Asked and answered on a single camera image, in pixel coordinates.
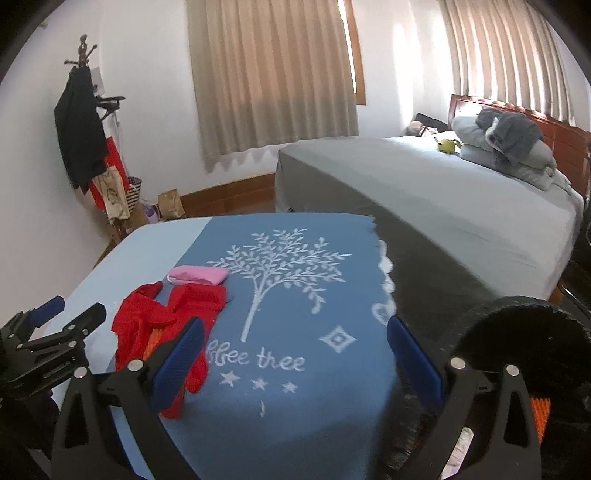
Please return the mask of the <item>orange foam net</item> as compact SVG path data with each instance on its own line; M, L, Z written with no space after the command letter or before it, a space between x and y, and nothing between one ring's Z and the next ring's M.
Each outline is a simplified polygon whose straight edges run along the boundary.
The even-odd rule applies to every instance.
M536 427L538 442L542 443L550 417L551 400L549 398L530 398L530 405Z

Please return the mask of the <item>white cardboard box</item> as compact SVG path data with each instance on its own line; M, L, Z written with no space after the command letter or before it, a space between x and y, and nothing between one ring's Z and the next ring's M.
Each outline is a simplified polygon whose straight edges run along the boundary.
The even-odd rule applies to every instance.
M475 434L471 428L464 427L462 429L456 445L442 471L441 479L447 479L459 473L468 455L474 436Z

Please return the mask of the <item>red plastic bag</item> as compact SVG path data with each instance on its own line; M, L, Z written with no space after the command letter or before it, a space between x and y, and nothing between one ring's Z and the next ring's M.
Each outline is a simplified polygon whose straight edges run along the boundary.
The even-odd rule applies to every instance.
M172 340L193 317L202 321L205 334L211 333L226 303L222 285L175 286L165 305L156 300L162 288L160 281L141 285L122 301L111 326L117 338L116 370L134 359L148 359L156 347Z

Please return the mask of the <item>pink face mask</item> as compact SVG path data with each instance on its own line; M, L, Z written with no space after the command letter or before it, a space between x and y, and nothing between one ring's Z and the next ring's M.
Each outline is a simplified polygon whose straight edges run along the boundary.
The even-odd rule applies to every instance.
M229 272L224 267L180 265L172 268L166 275L171 285L204 284L221 285Z

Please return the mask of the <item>light blue mattress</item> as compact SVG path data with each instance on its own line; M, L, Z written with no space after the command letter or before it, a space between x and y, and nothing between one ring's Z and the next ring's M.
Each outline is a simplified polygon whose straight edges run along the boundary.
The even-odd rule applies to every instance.
M189 218L135 230L74 289L47 331L55 333L90 306L102 304L106 318L85 340L85 355L91 372L105 372L116 349L111 324L122 300L138 286L163 279L209 222L209 217Z

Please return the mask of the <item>beige tote bag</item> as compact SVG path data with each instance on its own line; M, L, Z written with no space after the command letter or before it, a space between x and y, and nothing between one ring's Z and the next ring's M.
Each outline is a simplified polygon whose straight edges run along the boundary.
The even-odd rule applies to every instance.
M108 220L128 220L130 213L127 207L126 192L118 170L108 167L107 170L94 177L91 185L98 192L103 206L101 210L106 213Z

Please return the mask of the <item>striped basket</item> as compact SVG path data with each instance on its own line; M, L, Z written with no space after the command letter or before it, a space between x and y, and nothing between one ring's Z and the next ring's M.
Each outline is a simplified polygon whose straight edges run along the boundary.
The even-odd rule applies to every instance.
M140 200L142 181L135 176L129 176L127 181L129 188L126 191L126 201L129 213L132 213Z

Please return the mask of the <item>red hanging bag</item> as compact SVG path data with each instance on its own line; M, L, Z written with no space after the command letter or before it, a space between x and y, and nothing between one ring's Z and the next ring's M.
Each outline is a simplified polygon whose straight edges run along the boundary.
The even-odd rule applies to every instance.
M107 154L104 158L106 171L94 177L89 190L96 207L108 217L128 214L126 194L130 188L127 173L115 141L106 139Z

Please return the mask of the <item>grey bed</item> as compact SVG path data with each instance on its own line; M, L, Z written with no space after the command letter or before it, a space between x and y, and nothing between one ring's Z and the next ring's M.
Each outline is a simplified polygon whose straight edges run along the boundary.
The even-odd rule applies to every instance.
M277 154L276 207L368 215L393 261L394 303L430 338L508 296L548 299L579 233L583 200L421 145L322 139Z

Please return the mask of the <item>black hanger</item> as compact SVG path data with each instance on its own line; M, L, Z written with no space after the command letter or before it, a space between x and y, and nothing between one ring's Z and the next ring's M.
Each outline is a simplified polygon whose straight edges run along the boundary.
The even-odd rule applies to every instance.
M94 97L95 104L98 109L103 110L103 115L101 116L100 120L104 121L114 112L120 109L120 104L123 100L125 100L124 96L113 96L113 97L102 97L100 95L96 95Z

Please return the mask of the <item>grey pillow stack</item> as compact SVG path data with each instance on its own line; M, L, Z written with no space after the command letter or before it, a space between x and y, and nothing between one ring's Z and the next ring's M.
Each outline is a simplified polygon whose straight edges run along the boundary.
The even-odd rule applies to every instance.
M452 128L462 143L461 158L542 191L556 186L573 193L541 129L524 114L485 108L476 116L456 117Z

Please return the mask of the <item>wooden coat rack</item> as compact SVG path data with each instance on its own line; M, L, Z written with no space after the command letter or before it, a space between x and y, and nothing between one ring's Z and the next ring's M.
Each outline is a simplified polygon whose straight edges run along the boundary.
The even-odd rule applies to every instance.
M84 67L89 65L89 58L97 49L98 45L94 44L91 47L88 47L86 34L82 34L79 38L79 41L80 44L77 48L77 59L65 59L63 62L64 65L73 65L76 67ZM126 230L124 228L123 221L121 219L113 219L110 220L110 223L114 227L117 237L122 240L126 236Z

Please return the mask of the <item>yellow-green plush toy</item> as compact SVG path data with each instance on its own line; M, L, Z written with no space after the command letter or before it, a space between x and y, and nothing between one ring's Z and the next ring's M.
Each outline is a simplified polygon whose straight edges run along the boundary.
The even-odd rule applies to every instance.
M449 155L454 155L463 146L457 139L439 139L437 145L439 152Z

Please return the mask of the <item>dark grey folded blanket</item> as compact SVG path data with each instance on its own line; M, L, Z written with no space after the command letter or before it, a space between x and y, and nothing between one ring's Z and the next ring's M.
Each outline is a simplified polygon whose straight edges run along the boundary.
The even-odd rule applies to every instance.
M485 108L476 118L500 164L530 165L532 149L543 139L536 123L522 113Z

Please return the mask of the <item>black bag by headboard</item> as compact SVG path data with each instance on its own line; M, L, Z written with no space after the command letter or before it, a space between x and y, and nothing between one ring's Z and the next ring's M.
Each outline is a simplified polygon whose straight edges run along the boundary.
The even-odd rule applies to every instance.
M436 134L448 130L449 125L447 123L423 113L417 113L411 123L405 128L405 135L421 137L425 133Z

